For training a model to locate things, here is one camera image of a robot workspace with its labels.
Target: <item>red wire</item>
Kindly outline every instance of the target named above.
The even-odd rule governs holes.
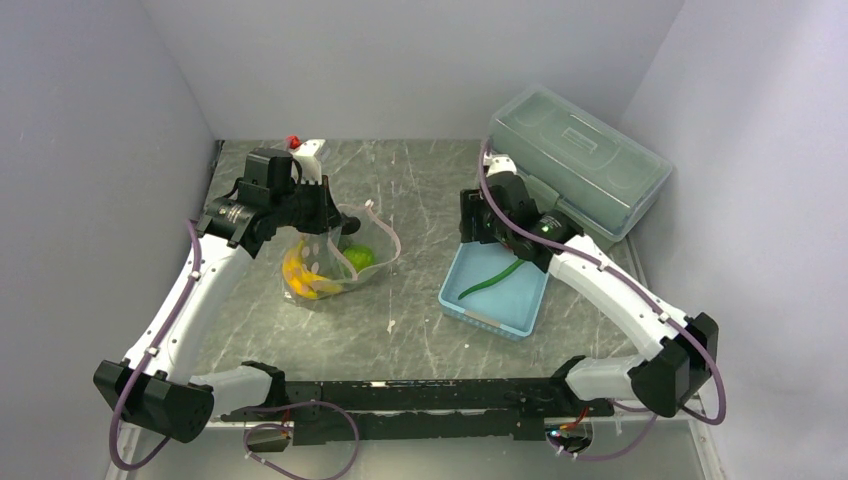
[[[559,427],[560,430],[571,430],[572,428],[576,427],[577,425],[580,424],[580,422],[583,421],[584,418],[586,418],[586,415],[588,413],[589,413],[589,407],[583,407],[583,410],[580,411],[580,415],[577,416],[577,420],[575,420],[571,423],[566,423],[564,425],[561,425]]]

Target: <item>blue plastic bin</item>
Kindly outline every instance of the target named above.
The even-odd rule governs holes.
[[[468,287],[488,280],[516,260],[500,244],[463,243],[439,291],[445,315],[521,340],[533,333],[548,274],[525,263],[500,283],[459,300]]]

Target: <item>gray marble surface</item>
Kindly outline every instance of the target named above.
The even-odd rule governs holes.
[[[330,141],[324,163],[336,203],[375,202],[403,245],[391,272],[344,295],[294,304],[281,263],[295,238],[264,245],[221,309],[196,372],[258,360],[291,380],[494,378],[551,375],[574,355],[635,353],[631,342],[573,289],[551,281],[535,332],[514,342],[444,316],[438,292],[459,246],[459,191],[475,184],[476,141]],[[225,193],[251,149],[278,141],[226,142],[207,201]],[[635,275],[622,242],[610,251]],[[391,333],[387,331],[394,321]]]

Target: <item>black metal frame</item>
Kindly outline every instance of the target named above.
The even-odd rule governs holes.
[[[545,419],[613,415],[610,402],[584,402],[574,396],[565,375],[584,357],[568,361],[551,378],[469,380],[389,380],[285,382],[285,398],[263,407],[309,400],[333,403],[350,412],[362,440],[401,440],[512,436],[544,440]],[[294,445],[321,445],[353,440],[350,425],[339,414],[318,406],[292,410]],[[283,412],[261,414],[250,408],[221,417],[227,422],[282,420]]]

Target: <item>gray wall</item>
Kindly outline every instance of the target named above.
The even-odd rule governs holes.
[[[846,24],[688,0],[623,117],[676,165],[636,239],[655,290],[720,323],[731,478],[848,474]]]
[[[541,82],[624,112],[683,0],[143,0],[218,138],[476,138]]]
[[[212,154],[137,0],[0,3],[0,477],[103,477],[92,374],[174,281]]]

